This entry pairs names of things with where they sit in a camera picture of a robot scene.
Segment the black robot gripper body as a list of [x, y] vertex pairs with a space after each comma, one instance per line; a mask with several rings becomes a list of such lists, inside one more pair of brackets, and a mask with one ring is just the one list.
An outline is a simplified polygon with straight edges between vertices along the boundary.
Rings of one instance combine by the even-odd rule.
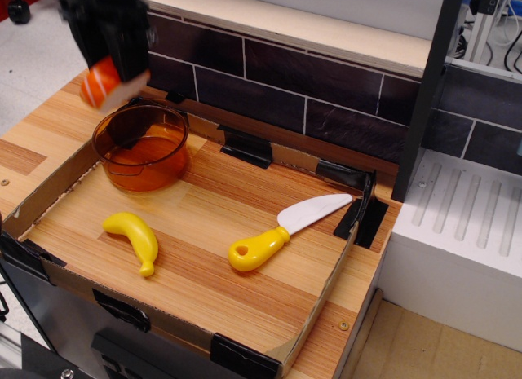
[[149, 46], [148, 6], [142, 0], [59, 0], [81, 49]]

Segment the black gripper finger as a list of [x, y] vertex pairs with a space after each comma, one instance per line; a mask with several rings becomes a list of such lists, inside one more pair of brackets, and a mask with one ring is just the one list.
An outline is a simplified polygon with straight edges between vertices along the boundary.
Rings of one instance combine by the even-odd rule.
[[73, 37], [88, 68], [107, 57], [107, 44], [100, 29], [76, 28]]
[[148, 38], [145, 33], [116, 33], [108, 42], [109, 54], [123, 82], [148, 69]]

